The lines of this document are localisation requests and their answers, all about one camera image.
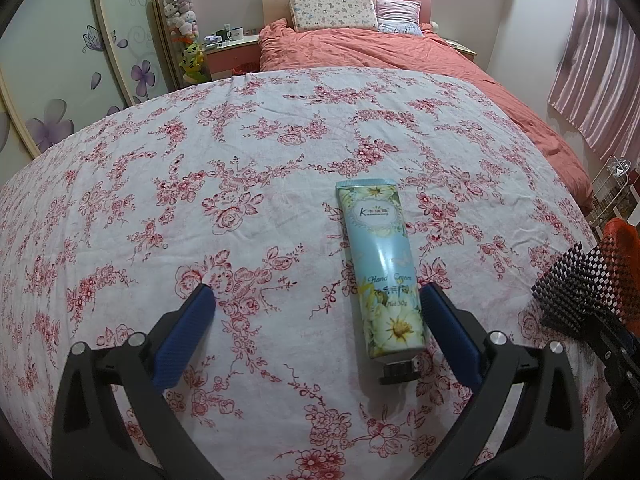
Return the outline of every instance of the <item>pink pillow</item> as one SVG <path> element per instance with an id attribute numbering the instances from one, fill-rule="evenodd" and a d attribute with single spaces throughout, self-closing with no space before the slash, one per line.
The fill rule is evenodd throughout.
<path id="1" fill-rule="evenodd" d="M 379 20 L 411 22 L 418 25 L 420 2 L 407 0 L 373 0 Z"/>

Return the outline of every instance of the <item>floral bed sheet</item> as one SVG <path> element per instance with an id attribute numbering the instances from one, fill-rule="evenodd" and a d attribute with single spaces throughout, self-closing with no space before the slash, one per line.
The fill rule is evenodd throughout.
<path id="1" fill-rule="evenodd" d="M 30 452 L 50 467 L 73 342 L 148 332 L 204 282 L 214 322 L 165 396 L 225 478 L 409 478 L 471 392 L 433 340 L 420 380 L 378 385 L 335 195 L 336 181 L 363 177 L 399 183 L 421 283 L 517 343 L 558 338 L 530 286 L 574 242 L 594 241 L 549 163 L 484 94 L 402 70 L 252 73 L 108 116 L 0 190 L 0 407 Z M 614 429 L 606 387 L 594 355 L 565 345 L 591 457 Z M 489 441 L 481 459 L 495 451 Z"/>

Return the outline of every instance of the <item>hand cream tube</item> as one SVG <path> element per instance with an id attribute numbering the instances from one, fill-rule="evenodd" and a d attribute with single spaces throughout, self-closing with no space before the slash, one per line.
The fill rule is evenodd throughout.
<path id="1" fill-rule="evenodd" d="M 381 384 L 416 380 L 412 359 L 426 348 L 418 283 L 393 180 L 335 185 L 347 225 L 367 353 L 385 364 Z"/>

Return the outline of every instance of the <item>pillow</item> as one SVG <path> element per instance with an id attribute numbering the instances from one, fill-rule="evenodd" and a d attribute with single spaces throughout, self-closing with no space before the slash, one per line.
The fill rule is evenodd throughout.
<path id="1" fill-rule="evenodd" d="M 373 0 L 289 0 L 296 32 L 321 28 L 378 30 Z"/>
<path id="2" fill-rule="evenodd" d="M 418 25 L 420 2 L 407 0 L 373 0 L 379 20 L 409 22 Z"/>
<path id="3" fill-rule="evenodd" d="M 422 36 L 420 26 L 413 22 L 400 22 L 396 20 L 378 20 L 378 32 L 385 34 L 412 34 Z"/>

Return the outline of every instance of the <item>curtain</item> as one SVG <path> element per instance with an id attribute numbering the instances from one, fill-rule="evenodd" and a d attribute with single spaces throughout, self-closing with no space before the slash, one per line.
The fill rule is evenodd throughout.
<path id="1" fill-rule="evenodd" d="M 549 104 L 602 160 L 640 155 L 640 41 L 615 0 L 578 0 Z"/>

